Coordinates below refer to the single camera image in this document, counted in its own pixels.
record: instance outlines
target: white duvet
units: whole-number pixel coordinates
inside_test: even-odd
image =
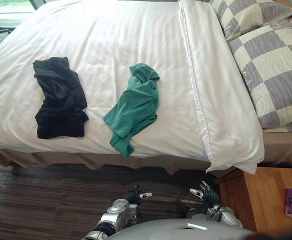
[[[34,116],[44,96],[32,63],[65,56],[88,103],[85,136],[38,139]],[[159,74],[159,108],[132,138],[132,156],[255,172],[264,158],[262,129],[215,13],[194,0],[63,0],[38,9],[0,44],[0,149],[116,154],[102,118],[136,63]]]

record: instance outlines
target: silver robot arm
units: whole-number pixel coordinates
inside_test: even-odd
[[[131,189],[125,198],[117,199],[103,214],[95,229],[89,232],[82,240],[104,240],[122,230],[130,220],[137,221],[137,207],[142,199],[152,196],[151,192],[140,193],[135,191],[137,185]]]

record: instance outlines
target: checkered pillow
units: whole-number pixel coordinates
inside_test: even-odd
[[[211,0],[227,41],[292,15],[292,8],[272,0]]]
[[[292,132],[292,26],[281,28],[287,21],[251,31],[229,46],[262,128]]]

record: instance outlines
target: green t-shirt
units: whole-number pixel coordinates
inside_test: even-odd
[[[110,144],[125,158],[134,151],[130,139],[157,119],[159,105],[156,85],[159,75],[144,63],[129,69],[132,77],[128,89],[103,118],[114,132]]]

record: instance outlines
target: wrinkled fabric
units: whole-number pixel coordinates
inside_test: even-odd
[[[130,139],[157,119],[159,105],[156,85],[159,75],[144,63],[137,63],[129,69],[132,77],[128,89],[103,118],[113,130],[110,144],[124,157],[134,151]]]
[[[33,63],[45,99],[35,118],[39,139],[83,137],[87,107],[78,74],[69,69],[67,57],[51,57]]]

